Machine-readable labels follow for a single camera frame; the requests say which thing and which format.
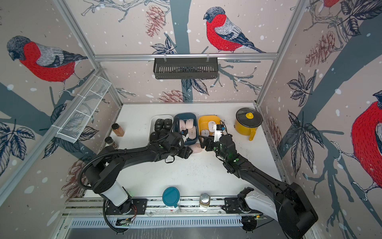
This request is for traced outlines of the black mouse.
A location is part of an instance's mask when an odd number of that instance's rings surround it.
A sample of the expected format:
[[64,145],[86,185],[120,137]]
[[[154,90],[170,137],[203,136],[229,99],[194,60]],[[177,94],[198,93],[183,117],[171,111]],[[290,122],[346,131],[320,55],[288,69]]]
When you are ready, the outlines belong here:
[[165,137],[168,133],[170,132],[169,129],[166,129],[166,128],[162,128],[161,130],[158,131],[159,133],[159,137]]
[[172,126],[173,126],[173,120],[172,119],[164,119],[164,124],[163,124],[164,129],[171,130]]
[[156,141],[158,138],[159,138],[159,133],[156,132],[156,131],[152,132],[152,133],[150,134],[150,137],[149,137],[150,142],[154,142],[154,141]]
[[154,124],[154,130],[160,131],[163,128],[164,121],[164,119],[157,119]]

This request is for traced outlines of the pink mouse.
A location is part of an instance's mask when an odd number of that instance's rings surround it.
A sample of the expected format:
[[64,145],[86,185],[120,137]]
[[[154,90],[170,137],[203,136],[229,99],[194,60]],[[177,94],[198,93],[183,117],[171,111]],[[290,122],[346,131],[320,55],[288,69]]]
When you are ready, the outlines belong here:
[[196,154],[196,153],[200,153],[203,151],[203,148],[201,147],[200,144],[193,144],[193,145],[190,145],[190,148],[192,149],[193,151],[193,154]]
[[187,130],[186,122],[182,119],[179,120],[179,132]]
[[197,138],[197,129],[195,126],[193,126],[191,129],[188,130],[189,139],[194,140]]
[[194,127],[194,119],[185,120],[186,129],[192,129]]

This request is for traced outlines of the white mouse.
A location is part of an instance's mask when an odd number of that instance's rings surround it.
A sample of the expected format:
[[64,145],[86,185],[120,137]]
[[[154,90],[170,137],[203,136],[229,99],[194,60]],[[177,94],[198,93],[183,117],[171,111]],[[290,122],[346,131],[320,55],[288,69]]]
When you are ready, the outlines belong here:
[[208,128],[211,133],[214,133],[216,130],[216,122],[215,121],[209,121],[208,122]]
[[201,136],[208,137],[210,136],[210,131],[208,129],[203,129],[200,133]]

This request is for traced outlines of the pink mouse top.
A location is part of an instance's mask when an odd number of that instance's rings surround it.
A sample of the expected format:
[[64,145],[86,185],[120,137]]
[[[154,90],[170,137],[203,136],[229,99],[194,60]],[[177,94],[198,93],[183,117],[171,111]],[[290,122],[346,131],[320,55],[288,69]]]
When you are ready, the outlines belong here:
[[196,154],[196,153],[200,153],[203,151],[203,148],[201,147],[200,144],[193,144],[193,145],[190,145],[190,148],[192,149],[193,151],[193,154]]

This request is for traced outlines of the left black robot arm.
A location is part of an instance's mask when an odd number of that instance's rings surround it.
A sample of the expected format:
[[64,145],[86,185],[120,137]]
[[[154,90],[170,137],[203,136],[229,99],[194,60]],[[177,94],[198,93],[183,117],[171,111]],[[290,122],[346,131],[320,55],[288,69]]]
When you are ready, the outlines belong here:
[[134,219],[138,209],[127,190],[117,182],[120,172],[133,165],[158,162],[169,157],[187,159],[192,153],[193,150],[185,145],[182,135],[176,132],[155,139],[144,147],[115,149],[107,146],[81,169],[76,177],[77,184],[103,198],[102,214],[106,224],[117,234],[123,234],[126,229],[114,227],[107,219],[107,212],[113,216],[133,212]]

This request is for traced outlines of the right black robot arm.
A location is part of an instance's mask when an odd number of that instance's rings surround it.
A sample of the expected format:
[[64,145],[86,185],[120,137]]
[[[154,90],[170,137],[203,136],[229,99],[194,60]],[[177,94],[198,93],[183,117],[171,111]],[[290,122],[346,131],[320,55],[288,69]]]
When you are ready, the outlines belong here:
[[217,142],[212,136],[200,136],[199,140],[202,148],[215,152],[228,173],[249,182],[273,201],[285,235],[301,239],[318,221],[304,190],[296,183],[281,182],[255,167],[237,152],[232,135],[223,135]]

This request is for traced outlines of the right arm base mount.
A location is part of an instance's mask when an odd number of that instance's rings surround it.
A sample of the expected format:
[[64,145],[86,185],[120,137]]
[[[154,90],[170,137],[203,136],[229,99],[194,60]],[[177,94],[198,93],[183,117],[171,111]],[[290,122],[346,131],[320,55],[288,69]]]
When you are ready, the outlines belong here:
[[251,209],[245,201],[246,196],[253,191],[254,188],[246,187],[240,191],[236,197],[224,198],[224,205],[221,207],[221,209],[227,214],[262,214],[258,210]]

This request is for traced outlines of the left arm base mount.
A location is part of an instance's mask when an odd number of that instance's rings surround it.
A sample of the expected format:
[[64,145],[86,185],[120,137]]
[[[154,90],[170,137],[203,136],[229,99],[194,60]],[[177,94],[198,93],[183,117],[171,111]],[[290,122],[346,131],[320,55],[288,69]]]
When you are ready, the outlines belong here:
[[148,200],[144,198],[131,198],[117,207],[111,201],[108,201],[103,209],[106,215],[144,215],[147,203]]

